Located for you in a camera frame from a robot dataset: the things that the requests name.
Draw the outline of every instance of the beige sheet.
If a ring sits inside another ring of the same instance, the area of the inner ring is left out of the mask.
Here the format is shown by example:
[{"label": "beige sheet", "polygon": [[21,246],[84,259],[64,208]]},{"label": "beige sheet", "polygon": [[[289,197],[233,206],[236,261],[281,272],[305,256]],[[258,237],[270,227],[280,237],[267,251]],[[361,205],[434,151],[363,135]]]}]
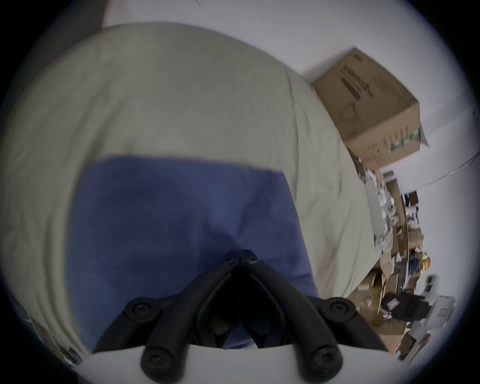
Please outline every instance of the beige sheet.
[{"label": "beige sheet", "polygon": [[322,297],[347,296],[378,259],[363,184],[295,72],[196,27],[108,28],[36,78],[0,148],[6,283],[32,317],[82,354],[89,351],[64,281],[69,207],[89,164],[124,154],[283,171]]}]

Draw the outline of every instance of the screw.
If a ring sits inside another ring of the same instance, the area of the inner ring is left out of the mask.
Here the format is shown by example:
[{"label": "screw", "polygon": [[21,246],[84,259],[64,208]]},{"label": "screw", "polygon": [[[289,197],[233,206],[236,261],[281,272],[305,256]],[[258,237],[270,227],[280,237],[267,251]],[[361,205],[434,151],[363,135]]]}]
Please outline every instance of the screw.
[{"label": "screw", "polygon": [[324,347],[312,354],[310,363],[314,371],[328,372],[339,366],[341,356],[335,347]]},{"label": "screw", "polygon": [[160,365],[163,362],[163,359],[159,355],[150,356],[150,362],[154,365]]},{"label": "screw", "polygon": [[253,256],[252,256],[252,257],[249,257],[249,258],[247,259],[247,264],[255,264],[255,263],[257,263],[257,262],[258,262],[258,259],[257,259],[256,257],[253,257]]},{"label": "screw", "polygon": [[133,308],[133,313],[137,315],[146,315],[147,313],[150,312],[150,305],[145,304],[145,303],[140,303],[134,306]]},{"label": "screw", "polygon": [[332,305],[330,305],[330,310],[337,315],[343,315],[348,312],[348,307],[345,305],[345,303],[342,302],[335,302]]},{"label": "screw", "polygon": [[142,363],[142,366],[150,372],[156,372],[156,374],[166,374],[172,370],[174,365],[172,355],[161,348],[148,351],[145,358],[146,365]]}]

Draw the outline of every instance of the white wall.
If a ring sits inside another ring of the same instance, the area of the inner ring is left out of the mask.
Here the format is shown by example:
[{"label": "white wall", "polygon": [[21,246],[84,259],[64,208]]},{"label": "white wall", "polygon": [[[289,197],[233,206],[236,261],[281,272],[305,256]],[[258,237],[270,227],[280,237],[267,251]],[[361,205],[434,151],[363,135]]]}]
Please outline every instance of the white wall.
[{"label": "white wall", "polygon": [[[429,147],[385,168],[394,170],[403,192],[455,169],[480,149],[480,128],[473,120],[476,103],[458,63],[436,32],[403,1],[114,0],[104,24],[145,21],[192,24],[235,37],[308,81],[357,46],[420,102]],[[480,159],[419,190],[425,250],[432,258],[429,272],[440,276],[441,293],[455,295],[460,304],[468,298],[480,251],[479,170]],[[432,340],[430,351],[436,343]]]}]

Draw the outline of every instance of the white device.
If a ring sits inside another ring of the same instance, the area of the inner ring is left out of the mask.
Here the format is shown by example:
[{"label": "white device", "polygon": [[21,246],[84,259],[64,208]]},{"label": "white device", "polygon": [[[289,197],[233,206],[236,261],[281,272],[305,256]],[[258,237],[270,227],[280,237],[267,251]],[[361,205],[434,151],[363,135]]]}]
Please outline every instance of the white device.
[{"label": "white device", "polygon": [[428,331],[441,329],[452,316],[455,307],[455,298],[453,296],[437,295],[439,277],[437,275],[427,276],[427,285],[425,290],[420,294],[423,301],[428,302],[431,306],[426,318],[417,320],[412,323],[409,335],[415,339],[410,352],[403,358],[403,362],[409,364],[421,349],[422,339],[428,334]]}]

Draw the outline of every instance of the blue fabric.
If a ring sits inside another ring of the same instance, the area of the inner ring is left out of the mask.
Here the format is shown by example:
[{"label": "blue fabric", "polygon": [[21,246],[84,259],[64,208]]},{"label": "blue fabric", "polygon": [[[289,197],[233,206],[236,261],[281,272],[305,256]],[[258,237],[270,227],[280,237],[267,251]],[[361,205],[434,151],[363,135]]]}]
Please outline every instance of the blue fabric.
[{"label": "blue fabric", "polygon": [[283,173],[140,157],[94,164],[77,188],[67,242],[82,342],[93,349],[129,300],[177,294],[240,248],[318,296]]}]

